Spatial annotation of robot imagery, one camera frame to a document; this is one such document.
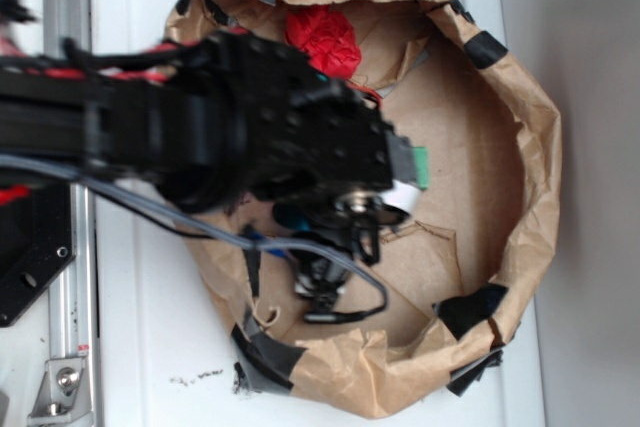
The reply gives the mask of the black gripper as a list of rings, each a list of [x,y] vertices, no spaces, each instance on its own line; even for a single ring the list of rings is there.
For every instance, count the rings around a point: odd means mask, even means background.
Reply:
[[[211,210],[241,192],[260,200],[327,202],[378,193],[393,179],[418,186],[413,146],[344,81],[299,51],[244,34],[210,36],[215,53],[214,139],[220,165]]]

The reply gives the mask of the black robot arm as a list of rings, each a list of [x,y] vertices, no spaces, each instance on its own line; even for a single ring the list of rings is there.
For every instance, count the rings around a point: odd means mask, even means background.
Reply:
[[[284,44],[220,31],[191,45],[1,61],[1,149],[137,178],[188,213],[249,192],[329,205],[416,187],[408,139],[371,96]]]

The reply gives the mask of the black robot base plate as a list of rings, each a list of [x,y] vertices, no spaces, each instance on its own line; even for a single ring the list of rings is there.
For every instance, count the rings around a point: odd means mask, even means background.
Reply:
[[[74,257],[68,185],[50,185],[2,206],[1,326],[15,324]]]

